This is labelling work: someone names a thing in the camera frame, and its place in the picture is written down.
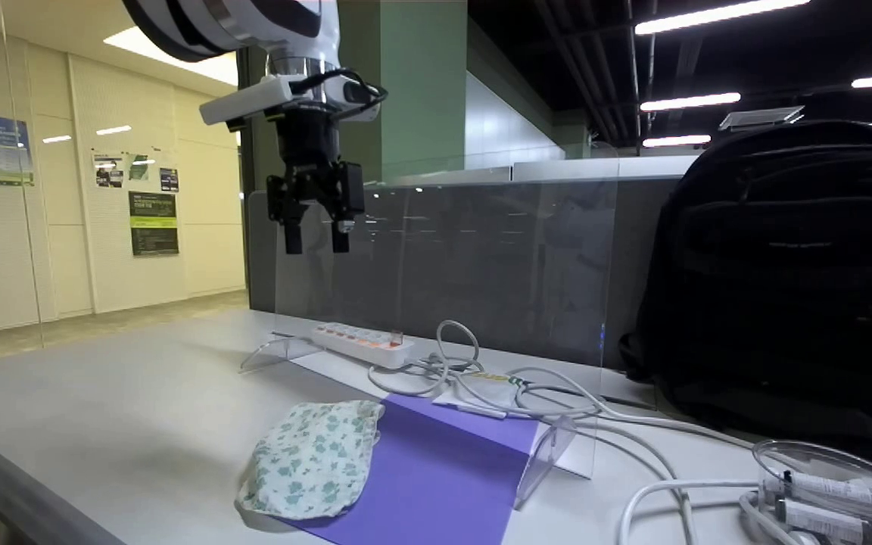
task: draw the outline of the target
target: ceiling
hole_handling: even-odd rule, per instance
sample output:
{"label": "ceiling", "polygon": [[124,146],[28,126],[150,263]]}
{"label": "ceiling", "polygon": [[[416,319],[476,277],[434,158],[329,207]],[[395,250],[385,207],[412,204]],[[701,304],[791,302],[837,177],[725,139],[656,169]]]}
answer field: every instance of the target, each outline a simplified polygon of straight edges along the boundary
{"label": "ceiling", "polygon": [[134,28],[122,0],[0,0],[0,16],[0,32],[7,30],[11,39],[70,51],[204,96],[231,94],[221,82],[101,44],[107,35]]}
{"label": "ceiling", "polygon": [[638,115],[641,99],[738,89],[736,110],[805,106],[805,117],[872,120],[872,0],[633,35],[635,21],[732,0],[470,0],[470,16],[553,112],[582,110],[593,139],[712,134],[730,106]]}

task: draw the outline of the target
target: white table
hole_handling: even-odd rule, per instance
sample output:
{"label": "white table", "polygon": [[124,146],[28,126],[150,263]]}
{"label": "white table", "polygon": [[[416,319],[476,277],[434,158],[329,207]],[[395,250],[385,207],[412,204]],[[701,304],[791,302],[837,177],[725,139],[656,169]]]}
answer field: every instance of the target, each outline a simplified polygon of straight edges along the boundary
{"label": "white table", "polygon": [[[225,310],[136,333],[82,339],[0,359],[0,455],[65,497],[124,543],[318,543],[306,531],[249,528],[233,507],[233,487],[254,442],[292,401],[352,398],[370,384],[333,353],[306,357],[364,390],[328,380],[303,367],[243,359],[272,330],[303,319]],[[560,367],[584,380],[596,370],[483,353],[486,367]],[[659,445],[681,479],[755,476],[751,455],[665,428],[635,428]],[[504,528],[507,545],[606,545],[624,502],[654,479],[612,447],[596,451],[593,482],[553,471]],[[633,543],[678,543],[670,497],[652,499]],[[744,543],[736,507],[697,513],[705,543]]]}

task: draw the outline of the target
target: patterned fabric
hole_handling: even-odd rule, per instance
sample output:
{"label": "patterned fabric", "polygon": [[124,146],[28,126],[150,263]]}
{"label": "patterned fabric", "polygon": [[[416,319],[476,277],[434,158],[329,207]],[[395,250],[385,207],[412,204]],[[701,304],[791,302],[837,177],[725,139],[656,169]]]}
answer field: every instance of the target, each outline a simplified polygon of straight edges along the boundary
{"label": "patterned fabric", "polygon": [[240,487],[240,505],[285,521],[333,517],[370,482],[380,401],[292,406],[257,442]]}

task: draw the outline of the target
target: power cord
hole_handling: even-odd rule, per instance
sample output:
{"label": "power cord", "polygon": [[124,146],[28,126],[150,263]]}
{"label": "power cord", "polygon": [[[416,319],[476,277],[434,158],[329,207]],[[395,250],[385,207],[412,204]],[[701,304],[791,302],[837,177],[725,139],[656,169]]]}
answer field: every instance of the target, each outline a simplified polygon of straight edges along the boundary
{"label": "power cord", "polygon": [[741,507],[741,526],[751,537],[755,537],[758,531],[771,534],[776,543],[785,545],[805,545],[798,543],[791,528],[785,528],[776,517],[768,517],[764,507],[755,507],[758,492],[751,489],[738,499]]}
{"label": "power cord", "polygon": [[[562,428],[569,428],[569,434],[574,434],[574,437],[586,437],[586,440],[593,440],[593,442],[602,442],[602,445],[612,445],[612,447],[617,447],[617,451],[624,451],[626,458],[633,458],[633,459],[638,459],[641,466],[652,466],[652,471],[659,479],[659,482],[676,482],[678,479],[678,471],[676,471],[676,466],[665,459],[665,455],[659,455],[652,442],[643,442],[641,437],[635,437],[635,434],[630,434],[630,428],[617,428],[617,426],[602,426],[602,424],[596,424],[600,428],[606,428],[606,434],[613,434],[613,437],[624,437],[624,440],[630,440],[630,442],[635,442],[635,445],[641,445],[643,451],[652,451],[652,458],[664,466],[664,470],[654,470],[654,463],[648,463],[643,458],[638,458],[635,451],[626,451],[626,447],[621,447],[621,445],[613,445],[613,442],[607,442],[607,440],[602,440],[602,437],[596,437],[596,434],[586,434],[586,428],[582,428],[582,426],[562,426]],[[678,517],[681,517],[681,526],[684,526],[684,543],[687,545],[697,545],[700,537],[697,537],[697,528],[693,528],[693,505],[690,505],[690,497],[684,492],[684,489],[673,489],[673,497],[676,497],[676,502],[678,502]]]}
{"label": "power cord", "polygon": [[635,517],[635,507],[643,497],[659,492],[659,489],[681,489],[684,492],[690,487],[764,487],[764,485],[758,482],[736,482],[736,479],[730,479],[730,482],[656,482],[656,485],[648,485],[624,505],[613,545],[626,545],[630,521]]}
{"label": "power cord", "polygon": [[[459,330],[470,345],[471,353],[470,357],[447,357],[446,352],[446,330]],[[464,319],[439,319],[435,326],[435,353],[429,353],[426,364],[405,364],[398,370],[378,370],[378,367],[366,367],[366,378],[378,386],[378,390],[389,390],[389,393],[402,393],[402,396],[439,396],[446,386],[459,384],[459,378],[466,372],[482,372],[483,367],[478,364],[478,339],[476,333],[464,325]],[[426,386],[393,386],[387,380],[380,380],[378,376],[421,376],[429,384]]]}
{"label": "power cord", "polygon": [[291,94],[308,94],[311,87],[329,82],[329,79],[352,79],[357,82],[359,94],[364,94],[364,106],[352,110],[352,112],[339,112],[335,120],[341,117],[354,117],[364,115],[370,110],[374,110],[378,102],[387,99],[387,89],[380,83],[370,83],[364,76],[357,76],[354,68],[328,68],[328,73],[314,73],[303,82],[291,82]]}

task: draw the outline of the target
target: gray wall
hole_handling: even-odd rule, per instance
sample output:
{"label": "gray wall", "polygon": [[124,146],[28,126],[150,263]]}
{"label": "gray wall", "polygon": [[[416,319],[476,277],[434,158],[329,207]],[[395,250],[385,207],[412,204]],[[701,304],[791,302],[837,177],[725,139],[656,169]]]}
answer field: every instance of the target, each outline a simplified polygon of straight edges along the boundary
{"label": "gray wall", "polygon": [[380,177],[459,169],[466,152],[466,2],[385,0],[378,5],[378,58],[387,87]]}
{"label": "gray wall", "polygon": [[562,159],[547,134],[466,73],[466,169]]}
{"label": "gray wall", "polygon": [[518,67],[497,49],[497,42],[470,21],[466,28],[466,68],[500,94],[511,110],[518,110],[536,130],[553,139],[553,112],[530,87]]}
{"label": "gray wall", "polygon": [[306,219],[306,255],[282,255],[254,192],[250,304],[414,337],[459,317],[489,347],[617,364],[656,210],[684,169],[681,159],[643,173],[602,163],[589,177],[560,177],[565,163],[550,163],[532,166],[537,182],[492,169],[476,182],[378,183],[352,255],[329,255],[318,210]]}

